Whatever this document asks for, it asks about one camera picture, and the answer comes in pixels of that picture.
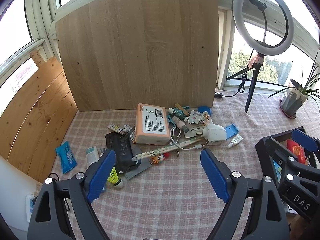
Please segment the orange clear snack wrapper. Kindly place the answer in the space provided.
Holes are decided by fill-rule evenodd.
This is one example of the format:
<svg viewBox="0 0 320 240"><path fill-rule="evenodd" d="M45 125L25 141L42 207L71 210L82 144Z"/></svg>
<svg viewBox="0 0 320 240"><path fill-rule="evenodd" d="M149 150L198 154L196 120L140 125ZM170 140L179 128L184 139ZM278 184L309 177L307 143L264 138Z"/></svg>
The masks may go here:
<svg viewBox="0 0 320 240"><path fill-rule="evenodd" d="M207 111L199 112L192 110L188 117L188 124L207 125L212 123L211 116Z"/></svg>

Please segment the white egg-shaped charger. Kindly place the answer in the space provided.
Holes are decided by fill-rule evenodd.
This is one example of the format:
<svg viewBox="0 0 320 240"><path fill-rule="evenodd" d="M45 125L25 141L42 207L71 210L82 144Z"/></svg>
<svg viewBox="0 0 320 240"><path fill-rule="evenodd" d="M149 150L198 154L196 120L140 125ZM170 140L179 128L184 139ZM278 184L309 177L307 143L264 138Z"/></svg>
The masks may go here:
<svg viewBox="0 0 320 240"><path fill-rule="evenodd" d="M225 141L227 139L226 130L215 124L207 124L202 130L202 137L205 139L207 145L213 145L219 141Z"/></svg>

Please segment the blue wet wipes pack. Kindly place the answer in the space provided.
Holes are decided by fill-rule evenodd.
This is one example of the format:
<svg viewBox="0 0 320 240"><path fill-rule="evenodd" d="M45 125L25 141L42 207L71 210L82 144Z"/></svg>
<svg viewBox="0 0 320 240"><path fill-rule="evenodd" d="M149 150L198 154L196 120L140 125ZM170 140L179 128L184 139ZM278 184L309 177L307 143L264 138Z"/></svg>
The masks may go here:
<svg viewBox="0 0 320 240"><path fill-rule="evenodd" d="M74 158L68 141L65 141L62 145L55 149L56 154L61 160L61 168L63 174L68 173L76 167L77 162Z"/></svg>

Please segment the teal plastic clothespin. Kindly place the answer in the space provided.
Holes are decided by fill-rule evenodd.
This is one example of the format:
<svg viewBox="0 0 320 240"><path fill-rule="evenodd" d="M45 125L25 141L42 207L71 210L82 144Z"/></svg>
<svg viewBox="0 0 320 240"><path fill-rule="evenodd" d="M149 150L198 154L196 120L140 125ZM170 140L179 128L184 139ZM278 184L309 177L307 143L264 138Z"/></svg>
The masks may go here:
<svg viewBox="0 0 320 240"><path fill-rule="evenodd" d="M172 116L170 114L167 114L167 120L169 124L172 124L174 127L176 127L176 124L172 120Z"/></svg>

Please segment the grey sachet black circle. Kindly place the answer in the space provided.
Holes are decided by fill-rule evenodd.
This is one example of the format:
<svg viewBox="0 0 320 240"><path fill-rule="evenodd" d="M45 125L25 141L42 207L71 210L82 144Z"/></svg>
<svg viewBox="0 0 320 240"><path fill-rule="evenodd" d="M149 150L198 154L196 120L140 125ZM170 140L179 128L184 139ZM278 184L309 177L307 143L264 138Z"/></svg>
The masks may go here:
<svg viewBox="0 0 320 240"><path fill-rule="evenodd" d="M152 165L149 159L142 159L138 161L133 161L129 168L124 172L126 180L130 180L140 173L146 171Z"/></svg>

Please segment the coffee mate sachet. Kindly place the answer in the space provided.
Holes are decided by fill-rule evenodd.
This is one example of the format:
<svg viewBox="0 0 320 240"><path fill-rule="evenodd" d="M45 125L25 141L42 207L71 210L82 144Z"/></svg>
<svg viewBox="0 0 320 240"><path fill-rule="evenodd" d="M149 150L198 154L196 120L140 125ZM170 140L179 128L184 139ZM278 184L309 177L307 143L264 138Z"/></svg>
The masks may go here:
<svg viewBox="0 0 320 240"><path fill-rule="evenodd" d="M167 157L170 156L169 152L158 154L150 157L150 163L151 165L157 165L163 162Z"/></svg>

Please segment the yellow badminton shuttlecock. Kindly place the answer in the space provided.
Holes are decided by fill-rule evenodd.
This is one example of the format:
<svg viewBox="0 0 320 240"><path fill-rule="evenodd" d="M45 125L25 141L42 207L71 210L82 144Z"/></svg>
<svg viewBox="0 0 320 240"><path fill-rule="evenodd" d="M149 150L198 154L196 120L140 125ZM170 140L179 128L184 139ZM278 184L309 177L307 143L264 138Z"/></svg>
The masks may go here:
<svg viewBox="0 0 320 240"><path fill-rule="evenodd" d="M107 181L116 189L121 189L124 186L123 180L118 176L116 168L113 167Z"/></svg>

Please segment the orange tissue pack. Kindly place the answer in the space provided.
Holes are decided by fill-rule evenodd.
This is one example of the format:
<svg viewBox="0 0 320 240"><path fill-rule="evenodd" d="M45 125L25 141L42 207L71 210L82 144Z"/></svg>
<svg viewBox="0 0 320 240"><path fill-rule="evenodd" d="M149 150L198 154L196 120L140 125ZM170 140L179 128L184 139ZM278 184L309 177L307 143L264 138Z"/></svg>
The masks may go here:
<svg viewBox="0 0 320 240"><path fill-rule="evenodd" d="M139 103L136 113L135 143L162 146L169 141L165 108Z"/></svg>

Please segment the metal eyelash curler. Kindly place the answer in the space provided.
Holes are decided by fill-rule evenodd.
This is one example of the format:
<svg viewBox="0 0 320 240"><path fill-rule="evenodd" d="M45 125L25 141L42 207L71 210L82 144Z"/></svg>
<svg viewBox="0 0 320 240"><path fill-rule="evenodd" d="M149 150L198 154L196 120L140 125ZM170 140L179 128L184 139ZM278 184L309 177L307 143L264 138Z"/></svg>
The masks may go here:
<svg viewBox="0 0 320 240"><path fill-rule="evenodd" d="M172 140L177 144L180 137L181 137L181 129L179 127L173 127L171 130L170 130L170 134L171 134L171 137L172 137ZM176 148L176 157L180 157L180 150L179 148Z"/></svg>

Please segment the small white ointment tube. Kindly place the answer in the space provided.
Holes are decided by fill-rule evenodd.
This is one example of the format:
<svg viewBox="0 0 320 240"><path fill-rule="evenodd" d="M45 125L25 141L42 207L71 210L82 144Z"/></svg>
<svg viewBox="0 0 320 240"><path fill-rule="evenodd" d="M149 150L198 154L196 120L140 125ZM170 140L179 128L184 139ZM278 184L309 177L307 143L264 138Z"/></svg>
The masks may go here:
<svg viewBox="0 0 320 240"><path fill-rule="evenodd" d="M239 142L241 142L243 140L243 137L239 134L237 134L232 140L231 142L227 145L227 148L231 148L235 145L237 145Z"/></svg>

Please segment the white blue lotion tube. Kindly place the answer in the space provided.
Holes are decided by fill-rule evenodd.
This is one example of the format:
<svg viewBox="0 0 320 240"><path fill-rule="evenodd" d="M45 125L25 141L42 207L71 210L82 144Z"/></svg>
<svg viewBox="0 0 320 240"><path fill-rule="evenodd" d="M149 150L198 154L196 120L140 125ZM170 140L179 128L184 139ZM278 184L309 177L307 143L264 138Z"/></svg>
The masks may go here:
<svg viewBox="0 0 320 240"><path fill-rule="evenodd" d="M86 167L89 168L92 163L99 161L99 152L96 146L86 150Z"/></svg>

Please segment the patterned white lighter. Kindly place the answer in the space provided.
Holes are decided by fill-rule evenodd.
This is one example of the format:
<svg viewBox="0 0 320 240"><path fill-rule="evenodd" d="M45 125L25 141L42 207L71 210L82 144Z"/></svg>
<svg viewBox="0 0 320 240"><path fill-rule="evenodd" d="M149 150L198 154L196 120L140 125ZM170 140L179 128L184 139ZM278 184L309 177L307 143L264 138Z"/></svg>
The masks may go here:
<svg viewBox="0 0 320 240"><path fill-rule="evenodd" d="M109 124L108 129L110 129L113 132L118 133L119 135L125 135L127 133L127 129L115 124Z"/></svg>

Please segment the white paper bag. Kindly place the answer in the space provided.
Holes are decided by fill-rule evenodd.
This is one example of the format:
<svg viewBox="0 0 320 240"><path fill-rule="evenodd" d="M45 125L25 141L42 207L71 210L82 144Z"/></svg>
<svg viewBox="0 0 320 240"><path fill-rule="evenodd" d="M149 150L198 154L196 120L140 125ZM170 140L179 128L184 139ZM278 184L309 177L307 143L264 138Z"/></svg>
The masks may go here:
<svg viewBox="0 0 320 240"><path fill-rule="evenodd" d="M185 138L193 138L196 136L203 135L203 129L205 125L197 125L197 124L187 124L188 131L184 132Z"/></svg>

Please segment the green white lip balm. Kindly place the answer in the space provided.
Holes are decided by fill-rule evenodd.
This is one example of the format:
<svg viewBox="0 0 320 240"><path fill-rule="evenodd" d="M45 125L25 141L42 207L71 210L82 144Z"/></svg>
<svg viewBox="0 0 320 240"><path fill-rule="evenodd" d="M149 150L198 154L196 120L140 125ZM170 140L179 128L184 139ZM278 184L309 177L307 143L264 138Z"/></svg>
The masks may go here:
<svg viewBox="0 0 320 240"><path fill-rule="evenodd" d="M189 119L189 117L187 115L185 115L182 112L179 112L176 109L169 108L168 112L169 112L169 114L174 115L175 117L179 118L180 120L182 120L184 122L188 121L188 119Z"/></svg>

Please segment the blue phone stand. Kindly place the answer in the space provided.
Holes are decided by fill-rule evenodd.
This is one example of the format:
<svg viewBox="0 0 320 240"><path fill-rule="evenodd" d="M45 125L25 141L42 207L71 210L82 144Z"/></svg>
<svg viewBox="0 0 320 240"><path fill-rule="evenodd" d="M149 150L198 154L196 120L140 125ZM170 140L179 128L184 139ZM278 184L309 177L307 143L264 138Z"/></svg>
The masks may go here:
<svg viewBox="0 0 320 240"><path fill-rule="evenodd" d="M230 124L226 126L225 130L226 130L226 139L232 138L239 133L239 130L235 126L235 124Z"/></svg>

